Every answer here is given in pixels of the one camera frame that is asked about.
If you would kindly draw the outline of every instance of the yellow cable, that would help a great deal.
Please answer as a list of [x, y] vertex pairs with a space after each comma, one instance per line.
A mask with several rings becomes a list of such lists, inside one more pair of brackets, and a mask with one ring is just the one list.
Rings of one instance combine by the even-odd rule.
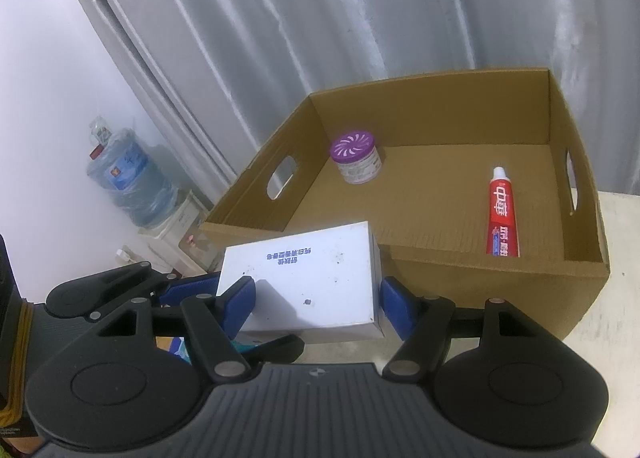
[[27, 348], [33, 319], [33, 304], [22, 300], [18, 331], [15, 336], [14, 354], [11, 357], [9, 371], [8, 399], [4, 409], [0, 411], [0, 427], [8, 427], [22, 417], [24, 396], [24, 369], [27, 361]]

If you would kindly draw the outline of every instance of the white table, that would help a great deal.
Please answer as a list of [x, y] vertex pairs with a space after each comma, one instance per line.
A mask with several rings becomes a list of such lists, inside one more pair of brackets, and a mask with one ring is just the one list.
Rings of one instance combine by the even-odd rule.
[[[593, 443], [610, 458], [640, 456], [640, 196], [600, 193], [611, 276], [565, 343], [604, 377], [609, 409]], [[460, 353], [477, 340], [456, 341]], [[298, 362], [373, 362], [381, 369], [398, 338], [306, 347]]]

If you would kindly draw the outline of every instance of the silver curtain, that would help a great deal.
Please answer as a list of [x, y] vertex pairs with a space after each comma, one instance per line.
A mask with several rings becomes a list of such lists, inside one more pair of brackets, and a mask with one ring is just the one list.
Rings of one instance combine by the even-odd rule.
[[212, 200], [311, 91], [495, 66], [551, 67], [599, 188], [640, 194], [640, 0], [80, 1]]

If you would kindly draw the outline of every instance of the large plastic water bottle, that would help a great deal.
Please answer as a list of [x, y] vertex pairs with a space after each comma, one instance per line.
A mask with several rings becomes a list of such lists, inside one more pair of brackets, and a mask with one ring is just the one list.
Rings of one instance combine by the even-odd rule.
[[112, 135], [102, 128], [99, 133], [94, 132], [100, 140], [98, 154], [86, 173], [137, 226], [148, 229], [159, 225], [177, 206], [178, 188], [143, 151], [133, 131]]

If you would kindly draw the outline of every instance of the box handle hole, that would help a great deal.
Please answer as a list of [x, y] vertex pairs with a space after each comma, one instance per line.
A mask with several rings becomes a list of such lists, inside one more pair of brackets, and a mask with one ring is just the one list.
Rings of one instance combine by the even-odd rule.
[[569, 192], [571, 193], [571, 211], [573, 215], [578, 208], [578, 187], [575, 184], [574, 162], [571, 160], [571, 153], [567, 149], [566, 152], [566, 178], [569, 183]]
[[280, 193], [282, 193], [284, 188], [287, 186], [297, 168], [298, 165], [292, 157], [285, 157], [273, 172], [271, 178], [269, 178], [269, 183], [267, 184], [267, 196], [272, 200], [275, 200], [280, 196]]

